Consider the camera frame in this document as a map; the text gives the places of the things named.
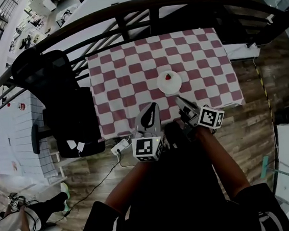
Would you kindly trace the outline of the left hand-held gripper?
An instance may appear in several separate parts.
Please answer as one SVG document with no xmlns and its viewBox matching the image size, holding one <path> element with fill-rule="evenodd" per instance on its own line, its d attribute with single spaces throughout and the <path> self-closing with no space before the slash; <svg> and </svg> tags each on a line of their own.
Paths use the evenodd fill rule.
<svg viewBox="0 0 289 231">
<path fill-rule="evenodd" d="M 140 162 L 158 161 L 164 148 L 159 106 L 152 102 L 135 119 L 132 153 Z"/>
</svg>

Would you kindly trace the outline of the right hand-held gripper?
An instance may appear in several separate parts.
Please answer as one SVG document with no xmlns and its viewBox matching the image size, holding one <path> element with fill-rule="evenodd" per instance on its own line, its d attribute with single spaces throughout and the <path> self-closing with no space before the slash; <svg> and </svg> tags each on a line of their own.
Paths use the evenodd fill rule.
<svg viewBox="0 0 289 231">
<path fill-rule="evenodd" d="M 222 126 L 224 111 L 198 107 L 196 103 L 181 96 L 176 96 L 175 102 L 180 108 L 181 120 L 192 129 L 202 126 L 214 131 Z"/>
</svg>

